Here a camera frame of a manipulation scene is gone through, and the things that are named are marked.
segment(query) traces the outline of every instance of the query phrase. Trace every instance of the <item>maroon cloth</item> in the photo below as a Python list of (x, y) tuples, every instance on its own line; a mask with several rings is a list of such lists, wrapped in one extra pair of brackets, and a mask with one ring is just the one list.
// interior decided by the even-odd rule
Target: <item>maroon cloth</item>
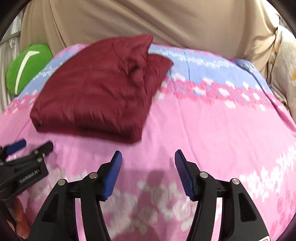
[(173, 64), (148, 54), (152, 40), (151, 35), (106, 39), (69, 59), (31, 110), (36, 130), (140, 141), (152, 97)]

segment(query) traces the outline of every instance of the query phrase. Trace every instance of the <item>green pillow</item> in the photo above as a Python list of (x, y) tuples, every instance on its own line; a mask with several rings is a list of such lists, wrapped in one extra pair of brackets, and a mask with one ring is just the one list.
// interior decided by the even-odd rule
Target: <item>green pillow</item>
[(6, 86), (13, 95), (19, 95), (26, 85), (53, 58), (50, 48), (46, 45), (30, 45), (10, 65), (6, 74)]

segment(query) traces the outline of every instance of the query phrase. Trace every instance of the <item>pink bedsheet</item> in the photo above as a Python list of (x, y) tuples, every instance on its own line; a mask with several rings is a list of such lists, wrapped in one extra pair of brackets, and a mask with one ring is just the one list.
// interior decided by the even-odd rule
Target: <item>pink bedsheet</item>
[[(54, 143), (54, 153), (46, 160), (48, 177), (21, 195), (30, 223), (59, 179), (82, 179), (120, 150), (123, 166), (113, 195), (102, 203), (112, 240), (186, 240), (196, 203), (185, 196), (174, 164), (174, 153), (181, 149), (188, 161), (214, 178), (239, 178), (261, 213), (271, 240), (280, 236), (296, 211), (296, 128), (291, 117), (264, 89), (252, 89), (246, 84), (237, 88), (228, 80), (221, 85), (208, 77), (200, 84), (192, 84), (174, 71), (153, 100), (142, 141), (134, 145), (39, 134), (29, 119), (36, 93), (11, 104), (0, 117), (0, 145), (25, 138), (28, 153), (47, 140)], [(171, 85), (176, 90), (177, 83), (185, 90), (183, 93), (171, 90)], [(192, 96), (186, 88), (194, 88), (202, 95), (205, 91), (210, 97)], [(222, 97), (214, 97), (214, 89), (224, 93)], [(246, 96), (257, 97), (254, 93), (258, 93), (267, 101), (236, 101), (232, 90)], [(13, 111), (21, 104), (23, 108)], [(221, 207), (218, 199), (212, 240), (218, 239)], [(76, 209), (79, 238), (84, 241), (79, 201)]]

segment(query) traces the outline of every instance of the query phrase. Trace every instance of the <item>pink blanket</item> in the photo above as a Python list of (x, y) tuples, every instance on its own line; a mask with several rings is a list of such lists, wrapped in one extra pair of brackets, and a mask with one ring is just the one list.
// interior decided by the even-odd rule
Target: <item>pink blanket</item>
[[(120, 150), (124, 160), (115, 190), (102, 203), (112, 240), (186, 240), (196, 203), (185, 196), (174, 164), (181, 149), (214, 178), (240, 179), (271, 240), (280, 236), (296, 211), (296, 128), (252, 64), (153, 45), (150, 52), (171, 58), (174, 67), (154, 97), (141, 142), (37, 133), (29, 114), (42, 88), (39, 81), (81, 48), (59, 53), (0, 117), (0, 145), (25, 138), (29, 152), (47, 140), (54, 143), (46, 160), (49, 176), (21, 195), (31, 223), (60, 178), (79, 180)], [(218, 239), (221, 206), (218, 199), (212, 240)], [(76, 209), (84, 241), (79, 201)]]

